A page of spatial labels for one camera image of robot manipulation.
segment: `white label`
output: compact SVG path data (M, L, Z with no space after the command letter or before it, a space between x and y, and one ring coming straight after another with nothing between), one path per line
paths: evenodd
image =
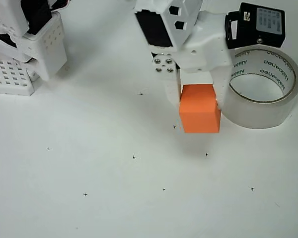
M282 35L282 14L265 8L257 8L257 24L258 31Z

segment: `screw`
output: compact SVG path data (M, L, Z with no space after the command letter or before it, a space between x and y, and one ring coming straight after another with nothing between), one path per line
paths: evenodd
M262 38L258 38L258 39L257 39L257 43L258 43L258 44L262 44L262 43L263 43L263 39L262 39Z

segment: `orange block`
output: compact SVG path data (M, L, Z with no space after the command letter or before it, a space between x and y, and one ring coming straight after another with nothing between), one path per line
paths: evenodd
M184 85L179 114L186 133L217 133L221 111L211 84Z

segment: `roll of tape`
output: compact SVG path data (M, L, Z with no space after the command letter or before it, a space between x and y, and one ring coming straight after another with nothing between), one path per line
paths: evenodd
M255 101L239 94L230 84L222 112L233 123L252 129L282 124L293 108L298 94L298 66L283 52L266 46L236 50L231 80L257 74L274 81L283 97L274 101Z

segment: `white plastic part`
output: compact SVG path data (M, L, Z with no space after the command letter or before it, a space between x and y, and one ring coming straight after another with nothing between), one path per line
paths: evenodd
M43 80L49 80L67 61L64 29L58 12L52 13L50 21L36 35L26 33L23 37L10 37L17 48L0 40L0 59L2 55L16 59L22 62L22 67L37 72Z
M188 73L206 72L218 66L229 66L232 59L226 45L224 23L225 14L201 11L192 34L181 50L172 53L159 49L154 53L171 53L180 68Z
M0 0L0 22L6 32L17 37L29 30L20 0Z
M0 93L30 96L34 92L27 71L16 61L0 60Z
M213 84L213 79L211 73L207 72L195 72L195 73L187 73L184 70L180 70L181 75L181 92L183 89L183 85L187 84Z
M63 39L61 15L54 12L52 19L36 35L26 33L15 39L18 49L34 58L22 66L37 72L43 80L49 80L67 61Z
M155 59L163 61L167 57L179 65L180 92L186 84L212 84L220 108L223 107L232 72L232 55L226 45L224 22L225 14L202 11L192 34L180 50L172 52L157 48L154 51L158 54ZM176 98L180 100L175 96L170 100L174 105L177 105Z
M135 13L142 10L149 10L160 14L166 30L169 34L173 47L165 48L169 52L175 52L181 48L192 32L203 0L138 0L135 6ZM177 22L183 23L183 29L177 29ZM150 45L154 52L160 47Z
M175 62L169 56L157 55L154 57L152 64L157 78L163 83L169 102L175 108L179 108L181 82L180 72L177 70Z

